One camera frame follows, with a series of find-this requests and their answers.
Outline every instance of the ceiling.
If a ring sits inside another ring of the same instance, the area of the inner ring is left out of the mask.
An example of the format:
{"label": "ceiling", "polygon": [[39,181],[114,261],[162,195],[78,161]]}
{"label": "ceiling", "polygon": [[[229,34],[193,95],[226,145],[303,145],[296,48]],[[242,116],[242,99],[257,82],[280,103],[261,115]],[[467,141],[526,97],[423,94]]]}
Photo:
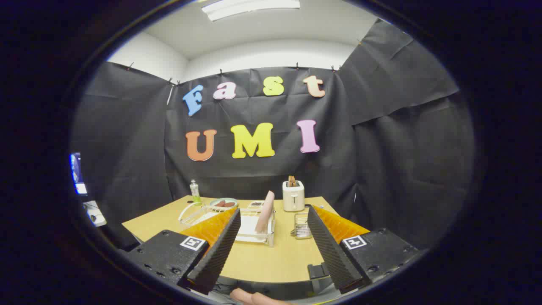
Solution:
{"label": "ceiling", "polygon": [[376,20],[343,0],[301,0],[299,10],[253,11],[211,22],[201,7],[213,2],[217,0],[194,1],[145,31],[190,60],[220,48],[274,39],[356,45]]}

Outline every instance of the white wall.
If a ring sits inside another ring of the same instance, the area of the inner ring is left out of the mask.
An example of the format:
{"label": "white wall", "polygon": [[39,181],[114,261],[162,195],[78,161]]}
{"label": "white wall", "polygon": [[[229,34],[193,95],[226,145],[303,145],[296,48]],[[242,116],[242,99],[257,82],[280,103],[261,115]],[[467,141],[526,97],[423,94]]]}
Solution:
{"label": "white wall", "polygon": [[220,49],[188,62],[181,82],[249,68],[315,67],[339,68],[355,46],[318,40],[270,40]]}
{"label": "white wall", "polygon": [[107,60],[129,66],[176,83],[182,80],[188,60],[161,40],[141,32],[126,42]]}

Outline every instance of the dish soap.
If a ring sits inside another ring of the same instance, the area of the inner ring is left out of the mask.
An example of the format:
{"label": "dish soap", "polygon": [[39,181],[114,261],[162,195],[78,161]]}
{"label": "dish soap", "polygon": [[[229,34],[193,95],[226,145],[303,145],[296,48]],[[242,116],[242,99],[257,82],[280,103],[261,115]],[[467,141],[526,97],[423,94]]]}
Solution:
{"label": "dish soap", "polygon": [[194,201],[195,206],[200,206],[202,204],[201,199],[199,198],[199,187],[196,183],[196,180],[192,179],[190,183],[190,190],[192,191],[192,200]]}

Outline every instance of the ceiling light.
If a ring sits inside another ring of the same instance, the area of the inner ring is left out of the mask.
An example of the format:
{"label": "ceiling light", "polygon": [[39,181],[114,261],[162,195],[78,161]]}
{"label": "ceiling light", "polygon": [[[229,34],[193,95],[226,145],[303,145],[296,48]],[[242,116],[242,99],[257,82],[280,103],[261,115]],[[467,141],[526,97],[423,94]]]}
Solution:
{"label": "ceiling light", "polygon": [[299,0],[221,0],[202,7],[211,21],[264,9],[298,9]]}

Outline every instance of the monitor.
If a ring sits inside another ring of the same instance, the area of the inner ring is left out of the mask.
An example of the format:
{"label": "monitor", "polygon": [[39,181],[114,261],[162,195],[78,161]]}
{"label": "monitor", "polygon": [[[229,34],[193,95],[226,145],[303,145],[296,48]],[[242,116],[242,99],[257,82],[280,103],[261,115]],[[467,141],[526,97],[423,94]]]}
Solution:
{"label": "monitor", "polygon": [[70,163],[72,165],[72,178],[75,185],[75,191],[81,195],[87,195],[87,188],[83,182],[83,176],[81,174],[81,153],[74,152],[70,155]]}

